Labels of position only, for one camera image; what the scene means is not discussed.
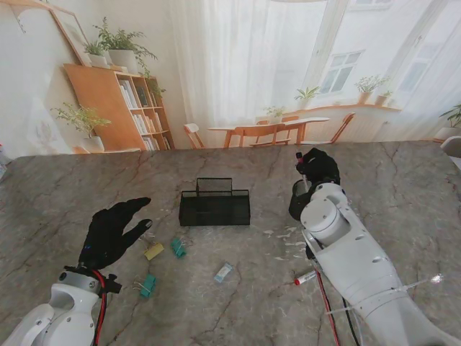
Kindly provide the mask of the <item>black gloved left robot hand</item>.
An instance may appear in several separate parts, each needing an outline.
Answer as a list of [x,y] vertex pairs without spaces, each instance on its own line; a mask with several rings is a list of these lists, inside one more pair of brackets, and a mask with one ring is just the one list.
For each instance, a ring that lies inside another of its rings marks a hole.
[[147,197],[136,198],[95,213],[79,255],[79,264],[90,270],[102,270],[118,261],[151,227],[152,220],[143,219],[124,232],[133,216],[150,202]]

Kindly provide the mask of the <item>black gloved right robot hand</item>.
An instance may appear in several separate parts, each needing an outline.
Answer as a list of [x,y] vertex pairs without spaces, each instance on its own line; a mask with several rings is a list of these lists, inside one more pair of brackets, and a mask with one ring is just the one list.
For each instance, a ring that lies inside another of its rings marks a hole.
[[336,161],[325,151],[312,148],[308,153],[296,153],[296,170],[308,182],[308,186],[314,189],[322,183],[341,184],[339,168]]

